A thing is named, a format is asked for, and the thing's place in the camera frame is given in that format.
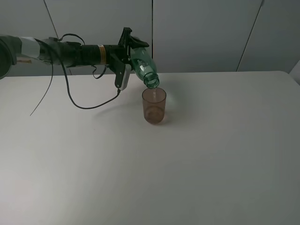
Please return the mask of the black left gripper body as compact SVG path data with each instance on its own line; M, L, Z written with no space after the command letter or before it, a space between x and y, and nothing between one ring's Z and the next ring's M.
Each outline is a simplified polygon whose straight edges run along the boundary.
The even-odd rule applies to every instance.
M117 45L105 45L106 67L115 74L115 87L120 88L125 72L125 65L130 62L130 34L132 30L124 27Z

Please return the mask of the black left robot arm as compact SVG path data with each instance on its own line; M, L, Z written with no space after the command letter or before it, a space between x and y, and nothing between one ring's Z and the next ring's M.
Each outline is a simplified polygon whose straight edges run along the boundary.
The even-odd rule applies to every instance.
M126 66L132 65L130 51L149 47L148 43L131 36L131 32L130 28L125 27L117 45L86 45L64 42L55 37L38 41L31 37L1 35L0 76L7 76L20 58L35 59L67 68L104 65L116 74L115 86L123 88Z

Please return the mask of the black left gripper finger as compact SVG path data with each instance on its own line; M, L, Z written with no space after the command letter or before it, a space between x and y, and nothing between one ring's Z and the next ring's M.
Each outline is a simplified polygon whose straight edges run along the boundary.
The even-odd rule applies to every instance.
M130 37L130 47L132 49L136 49L136 48L147 48L150 45L147 42L141 41L140 39L138 39L137 37Z

